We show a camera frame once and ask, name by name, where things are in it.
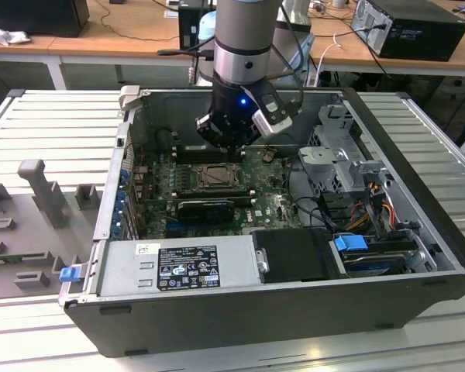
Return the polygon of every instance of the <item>yellow wire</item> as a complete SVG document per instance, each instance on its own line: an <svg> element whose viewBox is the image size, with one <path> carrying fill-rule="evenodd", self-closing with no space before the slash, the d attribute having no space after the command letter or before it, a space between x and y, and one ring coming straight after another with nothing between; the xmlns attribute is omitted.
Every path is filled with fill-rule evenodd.
<svg viewBox="0 0 465 372"><path fill-rule="evenodd" d="M389 214L389 226L393 229L393 225L391 224L391 217L392 217L391 207L385 203L382 203L382 206L387 209L387 213Z"/></svg>
<svg viewBox="0 0 465 372"><path fill-rule="evenodd" d="M369 218L369 215L368 213L366 215L364 215L363 217L360 217L360 219L358 219L357 221L355 221L352 225L350 225L350 227L348 227L346 230L351 230L351 229L355 229L358 225L362 224L363 222L365 222L366 219Z"/></svg>

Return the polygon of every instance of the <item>computer tower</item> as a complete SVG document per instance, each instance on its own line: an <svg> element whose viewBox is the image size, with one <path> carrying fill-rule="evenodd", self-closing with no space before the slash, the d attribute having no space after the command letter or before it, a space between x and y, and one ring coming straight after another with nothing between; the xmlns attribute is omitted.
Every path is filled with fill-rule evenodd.
<svg viewBox="0 0 465 372"><path fill-rule="evenodd" d="M426 0L360 0L351 28L381 58L448 61L465 21Z"/></svg>
<svg viewBox="0 0 465 372"><path fill-rule="evenodd" d="M198 43L200 19L215 10L215 2L209 0L181 0L179 13L179 47L190 48Z"/></svg>
<svg viewBox="0 0 465 372"><path fill-rule="evenodd" d="M90 14L86 0L0 0L0 29L77 37Z"/></svg>

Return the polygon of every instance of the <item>aluminum profile table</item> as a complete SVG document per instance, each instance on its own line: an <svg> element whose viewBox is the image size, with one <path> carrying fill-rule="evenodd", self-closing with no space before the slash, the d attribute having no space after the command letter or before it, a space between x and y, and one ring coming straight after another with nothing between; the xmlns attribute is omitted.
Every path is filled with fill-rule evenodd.
<svg viewBox="0 0 465 372"><path fill-rule="evenodd" d="M465 155L411 99L395 93L360 96L465 235ZM363 136L363 142L378 158L369 139Z"/></svg>
<svg viewBox="0 0 465 372"><path fill-rule="evenodd" d="M70 146L69 149L73 150L70 153L74 159L69 161L80 160L81 155L86 157L87 153L83 153L84 151L91 154L98 153L98 150L106 148L105 139L110 138L109 135L75 137L78 140L91 138L90 146L84 148L73 145L74 141L65 142L66 137L60 136L60 132L57 132L56 136L50 134L51 137L41 137L42 130L38 130L51 129L52 126L48 125L48 122L57 125L63 123L63 126L68 126L67 128L71 130L64 131L69 134L67 138L72 139L77 129L99 128L100 126L96 124L101 125L101 119L104 122L113 119L115 126L116 120L120 122L118 109L115 106L106 108L104 105L94 109L93 102L98 102L94 101L96 95L98 100L106 99L105 102L113 103L118 92L27 91L22 96L23 100L7 98L0 108L0 141L10 140L2 136L11 129L7 126L13 123L19 126L17 130L36 130L30 131L29 137L15 138L15 140L29 140L31 143L33 133L36 136L34 138L38 140L64 139L64 143L68 143L64 146ZM453 202L461 202L465 200L465 195L458 192L447 196L450 188L452 191L462 187L465 191L464 155L433 123L422 117L422 112L409 100L396 95L362 95L362 97L395 138L400 149L424 181L428 182L436 196L445 203L443 206L451 207L450 212L453 217L465 215L464 202L458 204L461 207L457 206L454 209L455 203L450 203L449 200L454 198ZM32 102L32 105L21 109L27 105L19 104L20 102ZM66 106L64 103L73 102L90 102L86 107L89 106L92 110L69 110L73 112L70 118L59 117L67 115L61 113L66 111L63 110ZM51 110L40 109L45 105L50 105ZM44 117L47 112L52 111L58 112L51 114L53 115L51 117ZM87 112L96 113L90 116ZM27 121L31 128L21 126L21 123ZM48 149L51 150L59 149L58 145L52 147L55 142L51 140L48 144L49 142L43 141L41 146L50 146ZM29 150L37 151L38 146ZM24 150L27 151L28 148L21 141L14 142L14 146L0 147L1 154L5 157L2 159L3 163L17 161L17 157L20 158L19 154ZM97 161L105 159L104 156L100 156ZM92 177L93 174L103 177L104 174L103 170L98 171L93 168L85 168L78 173L82 174L80 177ZM17 179L12 177L10 182L9 186L15 191L27 191L24 185L16 184ZM66 180L61 187L68 190L72 188L72 184L72 181ZM465 219L457 219L456 223L465 233ZM63 309L57 304L56 295L0 300L0 371L37 372L53 368L66 372L76 369L149 372L170 370L465 371L465 297L459 301L446 301L434 305L403 329L193 352L133 356L116 360L98 354L94 345L64 314Z"/></svg>
<svg viewBox="0 0 465 372"><path fill-rule="evenodd" d="M0 105L0 183L9 194L30 193L17 175L24 159L45 161L48 181L62 191L105 185L123 114L118 91L25 91Z"/></svg>

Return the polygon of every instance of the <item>power supply label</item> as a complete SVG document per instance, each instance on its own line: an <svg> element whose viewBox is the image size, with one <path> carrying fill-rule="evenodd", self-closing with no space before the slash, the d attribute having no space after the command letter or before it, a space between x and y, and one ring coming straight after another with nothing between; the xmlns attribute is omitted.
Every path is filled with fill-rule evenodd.
<svg viewBox="0 0 465 372"><path fill-rule="evenodd" d="M161 291L220 287L217 246L161 248L157 288Z"/></svg>

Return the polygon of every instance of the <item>power cable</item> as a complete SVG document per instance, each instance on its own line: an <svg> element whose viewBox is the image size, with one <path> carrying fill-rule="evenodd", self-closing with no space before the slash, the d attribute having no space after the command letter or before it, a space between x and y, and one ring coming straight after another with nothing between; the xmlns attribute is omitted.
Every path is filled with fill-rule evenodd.
<svg viewBox="0 0 465 372"><path fill-rule="evenodd" d="M118 31L115 31L115 29L110 26L108 23L105 23L105 19L107 17L109 17L112 12L110 11L109 8L107 8L106 6L104 6L102 3L100 3L98 0L95 0L96 3L98 5L100 5L106 12L107 14L105 15L102 15L102 17L100 18L100 23L102 24L102 26L104 26L106 29L109 29L110 31L112 31L115 35L118 35L120 37L124 37L126 39L132 39L132 40L140 40L140 41L171 41L171 40L174 40L174 39L177 39L179 37L179 35L177 36L173 36L169 39L151 39L151 38L143 38L143 37L138 37L138 36L128 36L128 35L123 35L121 33L119 33ZM159 2L157 2L157 0L153 0L153 2L157 3L158 5L160 6L163 6L164 8L167 8L167 6L165 6L164 4L160 4Z"/></svg>
<svg viewBox="0 0 465 372"><path fill-rule="evenodd" d="M152 2L154 2L157 5L160 5L162 8L165 8L165 9L170 10L172 12L177 12L177 9L173 9L170 6L167 6L165 4L162 4L161 2L158 2L157 0L152 0Z"/></svg>

